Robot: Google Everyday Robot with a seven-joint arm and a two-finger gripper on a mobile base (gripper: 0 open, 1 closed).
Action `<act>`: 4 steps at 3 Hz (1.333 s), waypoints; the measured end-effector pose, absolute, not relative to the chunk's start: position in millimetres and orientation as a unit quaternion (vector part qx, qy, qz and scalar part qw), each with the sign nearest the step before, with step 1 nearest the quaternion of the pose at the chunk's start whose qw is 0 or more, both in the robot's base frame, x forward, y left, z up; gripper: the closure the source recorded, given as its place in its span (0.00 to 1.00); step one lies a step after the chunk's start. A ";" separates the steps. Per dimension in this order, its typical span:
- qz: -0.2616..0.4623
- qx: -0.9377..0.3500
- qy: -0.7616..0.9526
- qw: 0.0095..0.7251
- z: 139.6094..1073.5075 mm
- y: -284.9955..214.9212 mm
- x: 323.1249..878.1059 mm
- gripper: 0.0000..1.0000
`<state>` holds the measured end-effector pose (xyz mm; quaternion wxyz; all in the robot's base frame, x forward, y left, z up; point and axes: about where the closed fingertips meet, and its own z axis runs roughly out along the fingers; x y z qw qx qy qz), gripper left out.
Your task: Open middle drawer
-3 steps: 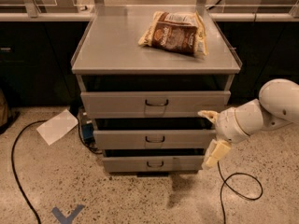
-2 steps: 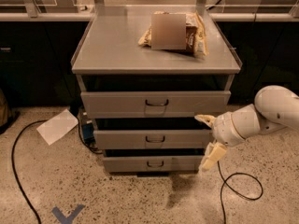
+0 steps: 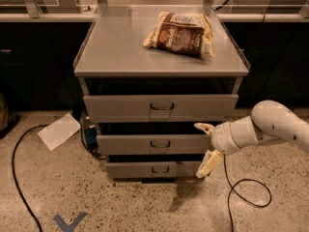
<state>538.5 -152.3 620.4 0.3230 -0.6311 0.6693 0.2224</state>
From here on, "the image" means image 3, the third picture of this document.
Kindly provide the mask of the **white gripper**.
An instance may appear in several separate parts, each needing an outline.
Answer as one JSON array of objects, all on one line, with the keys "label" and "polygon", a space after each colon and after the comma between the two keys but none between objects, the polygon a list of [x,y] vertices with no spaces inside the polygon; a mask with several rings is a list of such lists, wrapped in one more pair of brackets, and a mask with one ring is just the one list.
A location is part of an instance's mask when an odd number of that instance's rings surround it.
[{"label": "white gripper", "polygon": [[206,151],[202,163],[196,172],[197,178],[205,178],[223,161],[224,155],[236,153],[239,150],[239,146],[232,136],[231,124],[229,122],[216,127],[207,123],[195,123],[194,127],[211,137],[211,145],[215,149],[213,151]]}]

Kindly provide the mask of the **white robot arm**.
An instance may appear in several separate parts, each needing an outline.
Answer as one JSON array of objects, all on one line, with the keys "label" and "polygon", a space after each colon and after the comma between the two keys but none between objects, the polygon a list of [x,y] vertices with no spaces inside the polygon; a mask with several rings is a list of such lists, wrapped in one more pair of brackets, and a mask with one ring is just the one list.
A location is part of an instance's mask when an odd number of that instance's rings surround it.
[{"label": "white robot arm", "polygon": [[249,116],[217,126],[195,123],[194,127],[210,138],[213,150],[207,150],[196,176],[204,178],[223,161],[247,146],[285,140],[309,153],[309,124],[277,101],[260,101]]}]

